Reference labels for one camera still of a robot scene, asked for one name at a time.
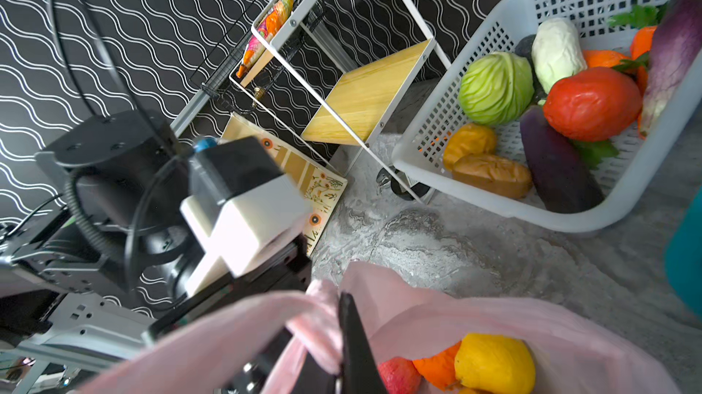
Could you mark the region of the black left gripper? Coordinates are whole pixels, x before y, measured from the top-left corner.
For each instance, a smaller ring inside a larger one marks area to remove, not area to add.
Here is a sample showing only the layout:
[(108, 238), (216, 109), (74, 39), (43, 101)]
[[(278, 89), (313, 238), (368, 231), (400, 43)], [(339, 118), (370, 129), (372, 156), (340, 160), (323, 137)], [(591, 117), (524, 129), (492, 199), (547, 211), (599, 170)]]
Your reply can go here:
[(261, 393), (292, 340), (286, 322), (314, 315), (305, 299), (311, 261), (296, 237), (241, 278), (226, 274), (155, 321), (148, 346), (168, 341), (170, 370), (184, 377), (175, 393)]

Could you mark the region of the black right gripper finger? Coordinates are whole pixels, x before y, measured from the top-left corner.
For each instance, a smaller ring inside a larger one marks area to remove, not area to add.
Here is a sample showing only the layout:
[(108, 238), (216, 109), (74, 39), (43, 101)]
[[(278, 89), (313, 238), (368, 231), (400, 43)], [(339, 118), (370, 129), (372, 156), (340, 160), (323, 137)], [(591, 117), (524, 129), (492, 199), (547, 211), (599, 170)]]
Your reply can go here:
[(343, 394), (386, 394), (373, 357), (356, 302), (350, 293), (341, 293), (338, 320), (343, 338), (341, 371), (337, 392)]

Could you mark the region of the pink plastic bag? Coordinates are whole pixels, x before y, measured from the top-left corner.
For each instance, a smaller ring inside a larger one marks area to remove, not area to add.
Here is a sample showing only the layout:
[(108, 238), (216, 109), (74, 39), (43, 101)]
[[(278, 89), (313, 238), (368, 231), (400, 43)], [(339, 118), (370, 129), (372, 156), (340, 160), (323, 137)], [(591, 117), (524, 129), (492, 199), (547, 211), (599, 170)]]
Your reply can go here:
[[(314, 315), (285, 326), (294, 338), (265, 384), (288, 393), (312, 357), (324, 375), (341, 371), (341, 293), (353, 295), (376, 363), (431, 357), (470, 333), (526, 342), (537, 364), (538, 393), (675, 393), (665, 367), (631, 342), (565, 309), (531, 298), (455, 299), (408, 285), (391, 269), (352, 262), (340, 285), (315, 281), (305, 294)], [(168, 365), (164, 340), (82, 386), (84, 393), (175, 393), (184, 377)]]

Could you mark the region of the orange mandarin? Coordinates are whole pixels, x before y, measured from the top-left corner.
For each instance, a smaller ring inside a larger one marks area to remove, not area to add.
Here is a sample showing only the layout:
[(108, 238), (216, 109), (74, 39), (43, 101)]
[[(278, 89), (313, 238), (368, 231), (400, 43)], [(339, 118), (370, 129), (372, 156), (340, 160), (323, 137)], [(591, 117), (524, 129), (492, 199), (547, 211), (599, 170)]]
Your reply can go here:
[(455, 375), (454, 361), (461, 345), (462, 343), (458, 342), (433, 357), (415, 359), (412, 364), (434, 388), (442, 391), (452, 390), (459, 384)]

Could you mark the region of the cream canvas tote bag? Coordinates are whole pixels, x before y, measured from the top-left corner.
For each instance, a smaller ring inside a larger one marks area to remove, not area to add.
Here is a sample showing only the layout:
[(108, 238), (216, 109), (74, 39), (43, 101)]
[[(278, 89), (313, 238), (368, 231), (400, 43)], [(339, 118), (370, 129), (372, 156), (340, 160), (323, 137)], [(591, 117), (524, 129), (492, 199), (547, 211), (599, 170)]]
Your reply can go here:
[(248, 136), (254, 136), (260, 142), (311, 204), (313, 211), (303, 228), (307, 255), (310, 256), (347, 188), (347, 180), (238, 114), (230, 116), (220, 141), (234, 141)]

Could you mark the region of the yellow orange pear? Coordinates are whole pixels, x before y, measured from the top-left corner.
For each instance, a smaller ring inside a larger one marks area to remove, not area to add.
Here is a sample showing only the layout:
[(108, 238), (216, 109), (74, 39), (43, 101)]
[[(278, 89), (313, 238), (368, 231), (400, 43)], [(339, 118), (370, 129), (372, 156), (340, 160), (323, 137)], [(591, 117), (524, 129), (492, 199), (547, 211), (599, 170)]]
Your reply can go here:
[(468, 389), (490, 393), (531, 393), (536, 364), (518, 339), (471, 333), (464, 337), (454, 358), (455, 376)]

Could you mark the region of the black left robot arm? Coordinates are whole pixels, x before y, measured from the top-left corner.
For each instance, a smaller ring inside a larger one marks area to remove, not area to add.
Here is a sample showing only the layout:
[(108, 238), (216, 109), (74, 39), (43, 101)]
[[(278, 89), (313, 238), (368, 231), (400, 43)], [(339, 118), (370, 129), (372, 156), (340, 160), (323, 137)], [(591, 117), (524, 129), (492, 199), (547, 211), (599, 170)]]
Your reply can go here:
[(1, 297), (1, 346), (125, 357), (223, 306), (305, 290), (310, 209), (255, 137), (178, 149), (137, 106), (42, 149), (64, 207), (2, 237), (1, 269), (34, 284)]

